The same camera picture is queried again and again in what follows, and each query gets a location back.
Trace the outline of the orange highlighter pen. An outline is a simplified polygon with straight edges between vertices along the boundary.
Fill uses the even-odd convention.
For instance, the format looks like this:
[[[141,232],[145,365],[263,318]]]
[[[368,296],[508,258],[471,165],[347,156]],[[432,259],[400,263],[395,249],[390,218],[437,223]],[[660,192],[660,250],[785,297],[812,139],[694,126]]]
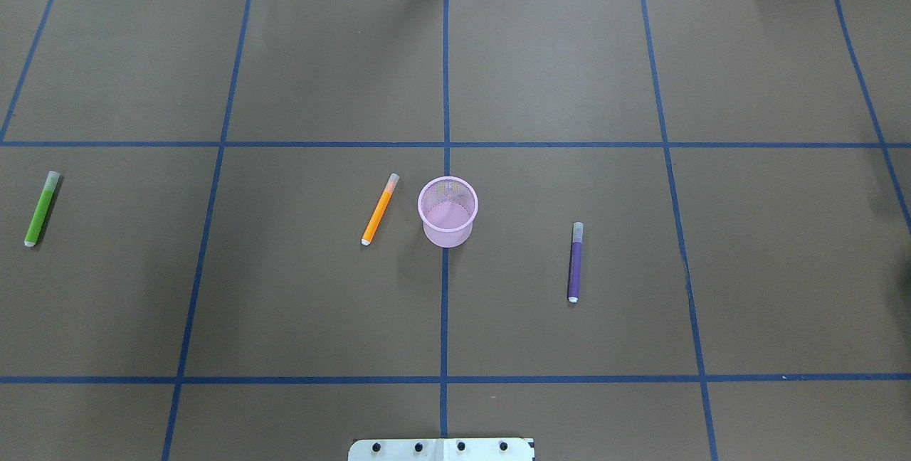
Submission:
[[[374,211],[371,214],[367,222],[367,227],[365,227],[364,232],[362,232],[361,244],[362,246],[370,246],[373,243],[374,236],[378,230],[381,221],[383,220],[385,211],[393,196],[394,191],[396,190],[397,183],[399,182],[399,175],[397,173],[390,173],[389,179],[385,183],[383,192],[378,198],[378,201],[374,207]]]

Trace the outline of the white metal base plate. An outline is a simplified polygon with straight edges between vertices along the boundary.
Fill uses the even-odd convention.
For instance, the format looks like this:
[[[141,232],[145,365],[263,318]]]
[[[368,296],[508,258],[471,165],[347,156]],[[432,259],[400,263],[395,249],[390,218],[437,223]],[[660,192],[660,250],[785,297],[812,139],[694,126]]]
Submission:
[[[352,443],[348,460],[535,460],[532,439],[364,439]]]

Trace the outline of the pink mesh pen holder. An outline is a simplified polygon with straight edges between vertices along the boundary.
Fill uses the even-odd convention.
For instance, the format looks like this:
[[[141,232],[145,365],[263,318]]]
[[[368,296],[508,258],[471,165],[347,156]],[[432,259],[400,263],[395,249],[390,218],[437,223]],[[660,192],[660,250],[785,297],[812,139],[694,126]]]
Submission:
[[[475,189],[455,176],[427,182],[417,199],[424,234],[440,248],[455,248],[468,240],[478,209]]]

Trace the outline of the green highlighter pen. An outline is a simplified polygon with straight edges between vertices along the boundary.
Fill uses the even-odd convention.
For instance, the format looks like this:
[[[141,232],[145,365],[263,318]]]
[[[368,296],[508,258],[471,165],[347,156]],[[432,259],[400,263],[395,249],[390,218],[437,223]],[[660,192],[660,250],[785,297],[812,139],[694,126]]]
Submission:
[[[42,191],[37,199],[36,207],[33,210],[33,215],[25,234],[25,240],[23,240],[23,246],[26,248],[35,247],[41,238],[43,225],[46,223],[48,211],[55,198],[60,176],[61,174],[58,171],[49,171],[45,182],[43,182]]]

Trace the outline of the purple highlighter pen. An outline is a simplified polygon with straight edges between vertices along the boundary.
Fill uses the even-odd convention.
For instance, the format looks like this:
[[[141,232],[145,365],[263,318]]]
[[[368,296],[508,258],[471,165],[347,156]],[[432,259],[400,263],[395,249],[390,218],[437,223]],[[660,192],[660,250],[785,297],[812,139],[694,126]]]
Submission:
[[[582,257],[583,257],[584,224],[573,223],[572,243],[570,243],[569,276],[567,276],[567,301],[577,303],[580,297]]]

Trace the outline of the brown paper table cover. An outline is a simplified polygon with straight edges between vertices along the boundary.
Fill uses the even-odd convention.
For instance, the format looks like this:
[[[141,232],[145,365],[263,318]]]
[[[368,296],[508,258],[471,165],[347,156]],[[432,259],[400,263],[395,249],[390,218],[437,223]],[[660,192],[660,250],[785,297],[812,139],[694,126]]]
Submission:
[[[2,458],[909,458],[909,0],[2,0]]]

